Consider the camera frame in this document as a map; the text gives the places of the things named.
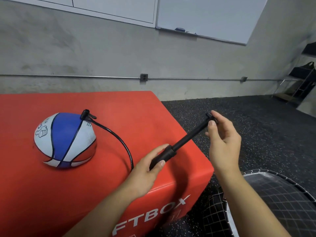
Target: left hand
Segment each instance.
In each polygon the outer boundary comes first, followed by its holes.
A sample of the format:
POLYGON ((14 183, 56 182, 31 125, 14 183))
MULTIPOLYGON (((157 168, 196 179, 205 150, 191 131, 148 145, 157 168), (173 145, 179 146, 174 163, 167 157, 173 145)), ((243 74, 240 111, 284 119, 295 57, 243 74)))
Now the left hand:
POLYGON ((149 171, 151 160, 167 146, 168 144, 161 145, 141 159, 122 184, 122 188, 128 189, 128 192, 133 196, 133 199, 146 195, 153 187, 158 173, 162 170, 166 162, 164 160, 158 162, 155 167, 149 171))

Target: blue and white basketball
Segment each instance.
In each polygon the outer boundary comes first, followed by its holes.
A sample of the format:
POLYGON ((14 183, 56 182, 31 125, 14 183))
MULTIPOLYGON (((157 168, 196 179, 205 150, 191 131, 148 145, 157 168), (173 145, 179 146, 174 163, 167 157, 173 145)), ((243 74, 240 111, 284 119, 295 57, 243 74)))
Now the blue and white basketball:
POLYGON ((34 142, 42 161, 57 168, 86 163, 97 147, 91 123, 72 113, 57 113, 45 119, 35 130, 34 142))

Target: red plyometric box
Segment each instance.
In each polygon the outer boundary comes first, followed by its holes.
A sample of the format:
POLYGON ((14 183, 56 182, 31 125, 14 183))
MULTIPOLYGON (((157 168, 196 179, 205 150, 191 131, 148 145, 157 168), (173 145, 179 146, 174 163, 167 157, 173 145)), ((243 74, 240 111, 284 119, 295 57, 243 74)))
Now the red plyometric box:
MULTIPOLYGON (((135 164, 186 134, 152 92, 0 95, 0 105, 0 236, 61 236, 129 174, 124 147, 97 126, 97 151, 86 164, 59 170, 41 163, 34 131, 45 118, 89 109, 124 140, 135 164)), ((212 174, 209 160, 189 141, 166 163, 151 191, 126 209, 113 235, 139 237, 183 217, 212 174)))

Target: black hose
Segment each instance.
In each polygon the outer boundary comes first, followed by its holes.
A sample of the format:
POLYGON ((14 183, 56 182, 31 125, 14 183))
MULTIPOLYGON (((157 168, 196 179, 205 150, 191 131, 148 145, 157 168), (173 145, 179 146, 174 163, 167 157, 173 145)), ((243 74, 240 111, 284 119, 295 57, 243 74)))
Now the black hose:
POLYGON ((128 156, 130 157, 130 161, 131 161, 131 171, 132 171, 132 170, 134 169, 133 158, 132 158, 132 155, 131 155, 131 153, 130 153, 128 147, 127 147, 126 144, 124 143, 124 141, 123 141, 117 134, 115 134, 113 131, 111 131, 109 128, 107 128, 107 127, 105 127, 105 126, 103 126, 103 125, 97 123, 97 122, 94 121, 93 119, 91 119, 91 122, 92 122, 93 124, 97 125, 98 127, 101 127, 102 129, 104 129, 104 130, 110 132, 112 135, 114 135, 114 136, 116 137, 116 139, 118 139, 118 140, 122 143, 122 145, 125 147, 125 150, 126 150, 127 153, 128 153, 128 156))

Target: forearm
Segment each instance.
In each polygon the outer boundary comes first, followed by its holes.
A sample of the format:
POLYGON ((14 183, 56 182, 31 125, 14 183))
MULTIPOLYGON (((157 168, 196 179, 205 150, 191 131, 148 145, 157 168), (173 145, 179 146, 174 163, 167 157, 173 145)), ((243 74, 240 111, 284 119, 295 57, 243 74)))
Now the forearm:
POLYGON ((125 209, 135 199, 124 185, 106 197, 64 237, 111 236, 125 209))
POLYGON ((290 237, 238 169, 216 176, 240 237, 290 237))

